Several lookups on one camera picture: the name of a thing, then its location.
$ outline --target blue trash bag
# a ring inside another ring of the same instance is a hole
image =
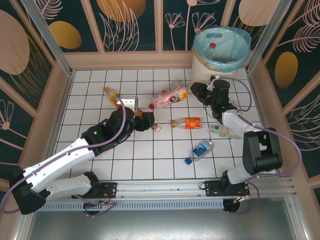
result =
[[[205,52],[210,44],[215,43],[212,59],[207,58]],[[248,32],[237,27],[216,26],[197,33],[193,41],[193,53],[207,68],[229,73],[241,68],[250,55],[251,36]]]

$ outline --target trash can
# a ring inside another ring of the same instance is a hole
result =
[[[191,48],[191,82],[208,82],[211,75],[234,75],[247,61],[250,47],[250,34],[236,27],[212,27],[197,33]]]

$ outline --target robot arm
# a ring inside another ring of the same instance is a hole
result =
[[[212,116],[220,124],[243,139],[242,163],[225,171],[221,177],[222,188],[227,192],[228,188],[243,183],[253,175],[280,168],[282,156],[276,135],[253,127],[238,116],[237,108],[229,103],[230,83],[213,76],[210,80],[213,81],[210,84],[212,90],[200,82],[192,84],[190,90],[201,103],[211,107]]]
[[[155,122],[153,112],[144,112],[142,117],[139,117],[135,116],[132,109],[126,107],[125,113],[126,119],[123,130],[116,139],[106,145],[90,147],[91,145],[104,143],[116,135],[123,121],[123,110],[121,108],[115,110],[109,119],[105,119],[97,125],[90,127],[86,132],[82,133],[80,138],[48,159],[25,169],[14,168],[9,176],[10,187],[25,176],[35,172],[35,170],[50,160],[63,155],[36,174],[33,174],[12,191],[20,212],[24,215],[33,213],[49,200],[75,194],[98,194],[101,189],[101,183],[93,172],[85,172],[78,177],[69,179],[55,179],[75,165],[91,160],[101,153],[115,148],[129,138],[134,130],[143,132],[153,126]],[[82,146],[87,147],[71,151]]]

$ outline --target plastic bottle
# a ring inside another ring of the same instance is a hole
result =
[[[200,117],[183,117],[171,121],[171,127],[179,129],[200,129],[202,126]]]
[[[197,146],[195,149],[192,150],[192,156],[187,157],[184,162],[187,165],[190,165],[192,161],[199,161],[202,159],[207,153],[211,151],[213,148],[212,142],[210,142],[208,139],[204,140],[199,146]]]
[[[105,94],[108,96],[110,103],[112,103],[116,108],[120,108],[121,104],[117,104],[117,101],[115,99],[115,96],[117,96],[117,92],[109,87],[105,87],[103,89],[103,91],[105,92]]]
[[[137,117],[142,117],[142,114],[144,113],[144,111],[142,111],[141,109],[137,109],[134,113],[135,116]],[[162,127],[160,127],[158,124],[154,123],[153,126],[151,127],[156,133],[159,133],[162,129]]]
[[[236,134],[231,128],[224,125],[209,125],[210,133],[218,133],[220,137],[225,139],[240,139],[240,136]]]
[[[213,60],[215,48],[216,44],[214,42],[210,43],[209,48],[204,52],[207,59]]]
[[[149,105],[150,109],[162,109],[170,104],[178,103],[183,99],[187,98],[188,92],[185,86],[179,84],[178,81],[177,86],[170,91],[162,90],[157,96],[153,98],[152,103]]]

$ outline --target blue bottle cap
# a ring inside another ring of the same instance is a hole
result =
[[[190,157],[187,157],[184,162],[187,164],[187,165],[190,165],[192,163],[192,159]]]

